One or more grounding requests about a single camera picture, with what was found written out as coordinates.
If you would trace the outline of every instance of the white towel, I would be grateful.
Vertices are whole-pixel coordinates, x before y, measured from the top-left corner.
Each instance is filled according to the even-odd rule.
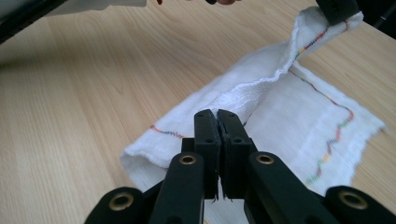
[[[181,138],[194,137],[193,115],[210,108],[236,113],[258,150],[278,155],[313,191],[350,185],[366,141],[385,124],[297,60],[361,21],[358,13],[329,26],[318,7],[302,11],[289,41],[245,56],[125,148],[121,162],[133,182],[144,191],[161,181]],[[242,204],[206,202],[205,220],[248,223]]]

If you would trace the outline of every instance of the cloth fold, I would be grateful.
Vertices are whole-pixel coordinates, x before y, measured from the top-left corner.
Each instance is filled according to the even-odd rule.
[[[246,124],[258,150],[279,156],[308,188],[324,194],[350,185],[366,141],[385,124],[297,60],[361,21],[358,13],[329,26],[318,7],[302,11],[289,41],[248,54],[125,148],[125,170],[138,188],[152,187],[180,152],[181,138],[194,137],[193,115],[225,109]],[[247,223],[238,201],[206,202],[205,220]]]

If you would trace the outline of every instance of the light wood tabletop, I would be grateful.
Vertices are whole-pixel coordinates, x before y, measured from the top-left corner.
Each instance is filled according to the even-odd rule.
[[[0,223],[82,223],[133,183],[122,150],[314,0],[204,0],[41,19],[0,46]],[[353,186],[396,213],[396,41],[367,24],[301,64],[381,118]]]

